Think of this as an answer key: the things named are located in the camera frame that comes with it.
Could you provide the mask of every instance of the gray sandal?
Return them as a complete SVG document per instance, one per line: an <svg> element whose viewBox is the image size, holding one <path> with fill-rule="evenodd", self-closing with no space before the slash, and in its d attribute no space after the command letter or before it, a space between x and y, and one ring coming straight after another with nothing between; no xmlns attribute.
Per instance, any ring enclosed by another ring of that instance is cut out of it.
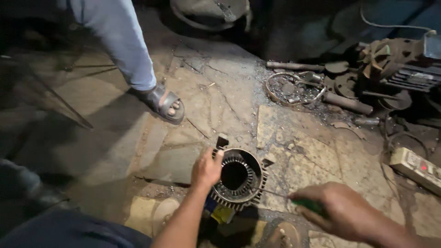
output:
<svg viewBox="0 0 441 248"><path fill-rule="evenodd" d="M181 121L184 118L184 104L173 92L167 90L163 85L156 85L149 93L138 96L155 113L171 121ZM169 109L173 108L175 114L171 115Z"/></svg>

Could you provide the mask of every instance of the extension board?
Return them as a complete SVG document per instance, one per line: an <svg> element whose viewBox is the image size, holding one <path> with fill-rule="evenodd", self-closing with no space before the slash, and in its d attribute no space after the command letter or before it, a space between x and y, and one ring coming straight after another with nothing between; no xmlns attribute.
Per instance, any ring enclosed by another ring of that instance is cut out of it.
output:
<svg viewBox="0 0 441 248"><path fill-rule="evenodd" d="M441 196L441 168L413 151L404 147L395 149L389 165L437 196Z"/></svg>

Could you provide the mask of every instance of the hand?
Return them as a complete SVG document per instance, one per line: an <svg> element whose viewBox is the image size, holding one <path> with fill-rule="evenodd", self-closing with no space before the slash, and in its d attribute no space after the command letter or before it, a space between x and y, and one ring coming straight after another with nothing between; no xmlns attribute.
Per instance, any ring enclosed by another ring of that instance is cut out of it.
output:
<svg viewBox="0 0 441 248"><path fill-rule="evenodd" d="M369 242L376 236L378 226L393 222L344 184L329 182L309 186L289 198L321 203L328 214L326 219L304 206L297 206L296 211L324 231L346 240Z"/></svg>
<svg viewBox="0 0 441 248"><path fill-rule="evenodd" d="M199 162L193 166L193 171L191 172L192 187L209 191L220 180L224 151L219 150L214 159L212 154L213 147L209 147Z"/></svg>

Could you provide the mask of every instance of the foot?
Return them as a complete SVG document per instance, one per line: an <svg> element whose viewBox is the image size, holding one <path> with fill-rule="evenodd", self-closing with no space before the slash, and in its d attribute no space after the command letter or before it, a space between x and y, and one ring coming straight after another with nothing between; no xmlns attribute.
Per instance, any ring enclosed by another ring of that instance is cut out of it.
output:
<svg viewBox="0 0 441 248"><path fill-rule="evenodd" d="M293 224L280 223L267 239L264 248L300 248L300 235Z"/></svg>
<svg viewBox="0 0 441 248"><path fill-rule="evenodd" d="M153 213L153 237L161 232L179 205L179 202L174 198L167 198L159 204Z"/></svg>
<svg viewBox="0 0 441 248"><path fill-rule="evenodd" d="M135 95L155 113L171 121L184 118L184 106L173 92L163 85L156 85L151 90L135 90Z"/></svg>

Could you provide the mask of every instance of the electric cable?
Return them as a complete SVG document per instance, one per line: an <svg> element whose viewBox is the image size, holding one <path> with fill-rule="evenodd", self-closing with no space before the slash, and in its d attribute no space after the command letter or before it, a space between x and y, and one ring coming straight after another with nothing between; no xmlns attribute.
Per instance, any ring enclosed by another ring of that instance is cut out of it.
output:
<svg viewBox="0 0 441 248"><path fill-rule="evenodd" d="M422 30L426 30L427 32L435 32L435 30L428 28L428 27L422 27L422 26L409 26L409 25L380 25L380 24L376 24L376 23L371 23L368 20L366 20L366 18L364 17L363 14L363 1L361 2L360 5L360 16L361 19L368 25L371 26L375 26L375 27L380 27L380 28L413 28L413 29L422 29Z"/></svg>
<svg viewBox="0 0 441 248"><path fill-rule="evenodd" d="M393 190L392 186L389 183L392 183L392 185L394 185L395 188L398 190L397 185L387 176L386 171L385 171L384 166L383 166L383 164L384 164L383 163L384 156L386 154L391 154L392 151L393 151L392 141L395 140L398 137L407 136L407 137L412 138L413 140L415 140L416 142L418 142L421 145L421 147L424 149L424 152L426 154L426 159L429 158L430 153L429 153L429 149L427 149L427 147L424 144L424 142L422 140L420 140L419 138L417 138L415 135L413 135L410 132L408 132L408 131L397 132L397 133L389 135L388 132L387 132L387 127L388 127L387 120L388 120L388 117L389 117L389 113L387 113L385 118L384 118L384 127L383 127L383 132L382 133L383 133L383 137L385 139L385 143L384 143L385 147L383 148L383 151L380 153L380 161L379 162L380 162L381 170L383 172L383 176L386 179L386 182L387 182L389 188L392 190L392 193L394 194L396 199L399 199L398 198L398 193L395 192L395 190Z"/></svg>

